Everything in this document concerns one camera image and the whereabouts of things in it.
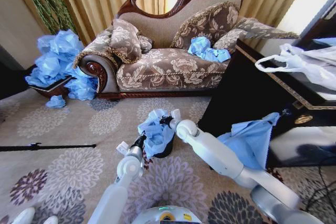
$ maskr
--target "carved wooden backrest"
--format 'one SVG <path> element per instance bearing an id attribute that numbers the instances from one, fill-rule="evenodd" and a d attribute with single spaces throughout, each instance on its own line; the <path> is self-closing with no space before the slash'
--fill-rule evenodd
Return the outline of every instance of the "carved wooden backrest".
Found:
<path id="1" fill-rule="evenodd" d="M 116 17 L 132 23 L 144 36 L 153 39 L 154 48 L 167 48 L 183 21 L 209 6 L 225 1 L 241 6 L 243 0 L 177 0 L 174 7 L 162 15 L 146 13 L 137 7 L 136 0 L 127 0 Z"/>

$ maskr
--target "blue cloth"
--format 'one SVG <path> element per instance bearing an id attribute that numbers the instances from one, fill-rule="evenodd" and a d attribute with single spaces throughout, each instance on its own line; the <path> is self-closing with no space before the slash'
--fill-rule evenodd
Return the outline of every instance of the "blue cloth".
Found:
<path id="1" fill-rule="evenodd" d="M 336 46 L 336 37 L 333 38 L 321 38 L 321 39 L 313 39 L 313 41 L 317 43 L 327 44 L 329 46 Z"/>
<path id="2" fill-rule="evenodd" d="M 231 132 L 218 139 L 233 150 L 245 166 L 265 169 L 272 127 L 279 117 L 279 113 L 273 112 L 261 120 L 233 124 Z"/>
<path id="3" fill-rule="evenodd" d="M 42 36 L 37 40 L 37 47 L 42 55 L 35 61 L 37 68 L 25 78 L 28 84 L 45 88 L 72 76 L 76 79 L 65 85 L 70 98 L 92 100 L 95 97 L 97 78 L 88 76 L 79 68 L 72 68 L 76 55 L 84 48 L 76 34 L 69 29 L 59 31 L 57 35 Z"/>
<path id="4" fill-rule="evenodd" d="M 65 100 L 62 95 L 53 95 L 50 101 L 46 103 L 49 108 L 63 108 L 65 106 Z"/>
<path id="5" fill-rule="evenodd" d="M 197 37 L 191 40 L 188 53 L 197 55 L 203 60 L 223 62 L 231 58 L 230 53 L 226 49 L 210 48 L 210 40 L 206 37 Z"/>
<path id="6" fill-rule="evenodd" d="M 144 150 L 148 158 L 162 153 L 167 144 L 173 139 L 174 131 L 168 126 L 160 125 L 160 117 L 169 116 L 166 110 L 156 109 L 148 114 L 148 118 L 138 125 L 139 134 L 144 133 Z"/>

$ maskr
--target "white shoe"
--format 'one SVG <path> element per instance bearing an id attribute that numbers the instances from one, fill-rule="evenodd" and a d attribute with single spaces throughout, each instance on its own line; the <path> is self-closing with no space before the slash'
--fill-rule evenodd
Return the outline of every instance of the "white shoe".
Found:
<path id="1" fill-rule="evenodd" d="M 26 208 L 14 219 L 12 224 L 30 224 L 33 221 L 34 214 L 34 207 Z"/>
<path id="2" fill-rule="evenodd" d="M 49 217 L 48 219 L 46 219 L 45 222 L 43 222 L 43 224 L 57 224 L 58 223 L 58 218 L 54 215 Z"/>

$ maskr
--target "black trash bin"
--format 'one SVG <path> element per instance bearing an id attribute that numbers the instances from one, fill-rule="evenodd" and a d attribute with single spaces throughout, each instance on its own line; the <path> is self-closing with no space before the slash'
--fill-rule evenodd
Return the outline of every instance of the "black trash bin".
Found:
<path id="1" fill-rule="evenodd" d="M 157 153 L 154 155 L 154 157 L 157 158 L 164 158 L 167 157 L 173 150 L 173 141 L 174 141 L 175 134 L 172 137 L 172 140 L 167 144 L 166 148 L 164 149 L 163 152 Z"/>

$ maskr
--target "floor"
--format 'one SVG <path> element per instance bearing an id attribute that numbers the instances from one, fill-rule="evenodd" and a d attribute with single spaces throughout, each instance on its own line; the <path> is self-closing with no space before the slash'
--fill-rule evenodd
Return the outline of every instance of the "floor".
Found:
<path id="1" fill-rule="evenodd" d="M 45 107 L 47 99 L 28 89 L 0 101 L 0 145 L 93 144 L 97 147 L 63 150 L 2 152 L 0 154 L 0 224 L 13 221 L 34 206 L 33 223 L 53 214 L 59 223 L 87 223 L 105 188 L 115 180 L 122 155 L 116 146 L 131 144 L 137 125 L 154 108 L 180 108 L 183 118 L 197 122 L 210 98 L 148 98 L 106 101 L 67 100 L 62 109 Z M 335 167 L 323 168 L 327 184 Z M 321 188 L 316 167 L 276 168 L 270 171 L 302 198 L 302 208 Z M 323 197 L 319 192 L 316 197 Z M 189 208 L 204 223 L 271 223 L 256 208 L 249 190 L 219 176 L 177 137 L 172 153 L 146 160 L 142 178 L 131 184 L 120 223 L 130 223 L 143 209 L 160 205 Z M 309 211 L 324 223 L 336 223 L 326 197 Z"/>

